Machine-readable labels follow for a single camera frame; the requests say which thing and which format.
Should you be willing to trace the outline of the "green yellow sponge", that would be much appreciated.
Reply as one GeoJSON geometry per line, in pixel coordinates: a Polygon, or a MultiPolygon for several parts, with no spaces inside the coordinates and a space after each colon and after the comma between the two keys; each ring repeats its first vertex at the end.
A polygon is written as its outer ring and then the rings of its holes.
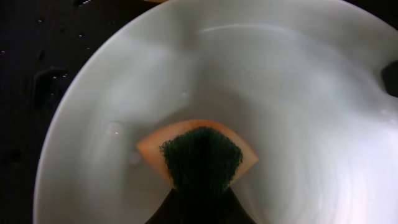
{"type": "Polygon", "coordinates": [[[259,160],[232,129],[203,119],[161,128],[140,140],[137,149],[187,200],[221,198],[259,160]]]}

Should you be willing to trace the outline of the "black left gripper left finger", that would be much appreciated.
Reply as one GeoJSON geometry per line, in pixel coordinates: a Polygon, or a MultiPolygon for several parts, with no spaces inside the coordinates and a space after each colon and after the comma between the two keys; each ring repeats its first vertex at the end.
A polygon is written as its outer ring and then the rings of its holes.
{"type": "Polygon", "coordinates": [[[194,224],[198,221],[195,211],[172,189],[146,224],[194,224]]]}

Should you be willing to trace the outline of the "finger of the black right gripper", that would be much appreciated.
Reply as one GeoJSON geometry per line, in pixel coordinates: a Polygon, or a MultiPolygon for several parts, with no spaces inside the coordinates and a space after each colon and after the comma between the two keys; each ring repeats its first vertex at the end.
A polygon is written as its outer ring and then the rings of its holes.
{"type": "Polygon", "coordinates": [[[381,78],[386,92],[398,97],[398,61],[395,60],[385,66],[381,71],[381,78]]]}

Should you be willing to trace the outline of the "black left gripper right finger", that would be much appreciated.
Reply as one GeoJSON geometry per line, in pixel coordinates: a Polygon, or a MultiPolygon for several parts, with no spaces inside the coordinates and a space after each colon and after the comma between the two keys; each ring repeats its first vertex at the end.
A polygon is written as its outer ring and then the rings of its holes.
{"type": "Polygon", "coordinates": [[[202,206],[198,222],[202,224],[255,224],[231,187],[212,204],[202,206]]]}

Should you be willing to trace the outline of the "light blue plate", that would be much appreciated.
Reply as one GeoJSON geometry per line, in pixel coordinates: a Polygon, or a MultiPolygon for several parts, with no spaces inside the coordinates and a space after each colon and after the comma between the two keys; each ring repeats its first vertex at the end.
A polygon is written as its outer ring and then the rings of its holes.
{"type": "Polygon", "coordinates": [[[259,162],[233,190],[257,223],[396,223],[397,31],[343,1],[168,1],[104,43],[42,149],[35,223],[144,223],[170,187],[136,143],[210,119],[259,162]]]}

